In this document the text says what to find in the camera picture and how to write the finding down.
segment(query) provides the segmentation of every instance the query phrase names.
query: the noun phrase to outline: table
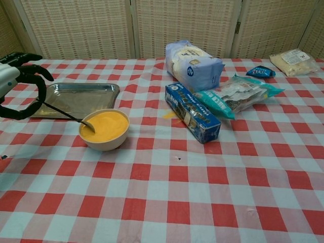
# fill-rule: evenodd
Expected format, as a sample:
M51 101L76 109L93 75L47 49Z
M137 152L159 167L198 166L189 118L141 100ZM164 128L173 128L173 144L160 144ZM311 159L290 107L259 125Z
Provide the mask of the table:
M163 58L35 63L56 82L118 84L130 133L98 152L72 121L2 119L0 242L324 242L323 71L288 78L269 60L224 59L221 81L264 65L286 90L201 145L165 117ZM6 103L35 96L20 84Z

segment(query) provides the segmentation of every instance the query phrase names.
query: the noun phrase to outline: bowl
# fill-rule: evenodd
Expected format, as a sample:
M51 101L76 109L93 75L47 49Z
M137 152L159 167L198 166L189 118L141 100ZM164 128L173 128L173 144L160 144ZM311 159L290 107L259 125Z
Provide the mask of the bowl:
M127 135L128 135L128 129L130 127L130 120L128 118L128 116L123 113L122 111L120 110L117 110L117 109L102 109L102 110L97 110L89 115L87 115L83 121L87 121L89 120L90 118L100 114L100 113L104 113L104 112L108 112L108 111L113 111L113 112L117 112L119 114L121 114L123 117L125 117L127 119L127 122L128 122L128 126L126 128L126 130L117 138L114 138L114 139L111 139L111 140L107 140L105 142L92 142L92 141L89 141L87 139L85 139L84 137L82 137L81 135L81 128L83 127L83 124L80 124L79 126L79 136L84 140L84 142L91 148L95 149L95 150L100 150L100 151L109 151L109 150L113 150L119 146L121 146L121 144L126 140L127 138Z

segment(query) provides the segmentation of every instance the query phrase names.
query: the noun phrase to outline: white package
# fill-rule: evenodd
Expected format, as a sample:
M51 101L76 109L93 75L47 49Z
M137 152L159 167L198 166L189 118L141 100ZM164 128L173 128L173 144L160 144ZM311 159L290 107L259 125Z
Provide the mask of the white package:
M270 61L288 77L308 74L319 70L314 58L299 49L271 55Z
M168 72L191 92L218 87L224 68L222 59L187 40L167 44L166 63Z

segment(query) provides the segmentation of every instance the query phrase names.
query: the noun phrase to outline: blue box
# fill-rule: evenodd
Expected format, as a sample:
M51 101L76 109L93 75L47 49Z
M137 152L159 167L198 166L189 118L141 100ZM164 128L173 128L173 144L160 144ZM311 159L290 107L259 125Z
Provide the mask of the blue box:
M200 143L217 139L221 123L181 83L166 85L165 99Z

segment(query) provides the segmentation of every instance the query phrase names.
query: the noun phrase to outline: metal tray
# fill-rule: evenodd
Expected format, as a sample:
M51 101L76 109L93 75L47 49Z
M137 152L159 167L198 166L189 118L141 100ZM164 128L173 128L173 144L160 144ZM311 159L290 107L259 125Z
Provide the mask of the metal tray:
M96 110L113 108L118 93L114 84L56 83L47 88L46 102L83 119ZM45 105L31 117L69 119Z

